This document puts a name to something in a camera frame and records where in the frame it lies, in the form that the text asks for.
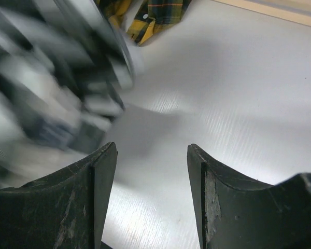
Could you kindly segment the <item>black white checkered shirt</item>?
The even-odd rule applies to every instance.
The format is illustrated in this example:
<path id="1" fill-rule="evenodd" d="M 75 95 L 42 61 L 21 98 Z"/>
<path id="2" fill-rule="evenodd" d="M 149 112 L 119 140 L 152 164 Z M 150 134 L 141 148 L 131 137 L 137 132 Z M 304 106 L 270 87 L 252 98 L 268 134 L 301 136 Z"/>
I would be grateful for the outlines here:
<path id="1" fill-rule="evenodd" d="M 138 69 L 95 1 L 0 1 L 0 188 L 22 143 L 96 150 Z"/>

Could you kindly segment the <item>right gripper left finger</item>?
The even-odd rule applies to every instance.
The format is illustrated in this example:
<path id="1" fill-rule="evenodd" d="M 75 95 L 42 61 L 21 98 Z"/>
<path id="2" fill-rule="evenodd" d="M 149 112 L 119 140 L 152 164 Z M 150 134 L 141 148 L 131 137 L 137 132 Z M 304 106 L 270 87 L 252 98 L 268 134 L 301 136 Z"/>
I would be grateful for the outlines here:
<path id="1" fill-rule="evenodd" d="M 0 248 L 106 248 L 117 154 L 110 142 L 47 176 L 0 189 Z"/>

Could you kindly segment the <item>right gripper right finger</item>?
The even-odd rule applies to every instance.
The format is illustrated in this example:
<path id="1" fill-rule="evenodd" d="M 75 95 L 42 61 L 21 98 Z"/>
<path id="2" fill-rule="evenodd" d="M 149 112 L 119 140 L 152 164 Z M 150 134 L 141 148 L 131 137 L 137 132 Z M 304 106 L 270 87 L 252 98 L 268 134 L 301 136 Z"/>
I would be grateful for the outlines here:
<path id="1" fill-rule="evenodd" d="M 311 248 L 311 173 L 270 185 L 196 144 L 187 166 L 201 248 Z"/>

